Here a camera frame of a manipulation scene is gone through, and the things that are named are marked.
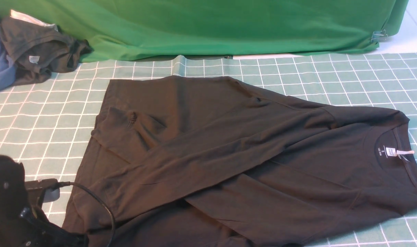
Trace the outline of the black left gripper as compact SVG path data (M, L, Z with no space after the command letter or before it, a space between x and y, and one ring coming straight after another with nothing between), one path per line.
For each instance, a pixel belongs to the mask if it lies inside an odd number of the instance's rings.
M39 207L25 207L20 218L27 222L31 232L28 247L87 247L86 235L70 233L51 223Z

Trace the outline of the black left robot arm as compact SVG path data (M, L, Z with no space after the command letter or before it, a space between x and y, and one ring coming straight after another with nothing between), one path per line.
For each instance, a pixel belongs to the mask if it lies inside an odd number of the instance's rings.
M51 223L42 210L59 197L58 180L25 181L23 164L0 155L0 247L88 246L85 235Z

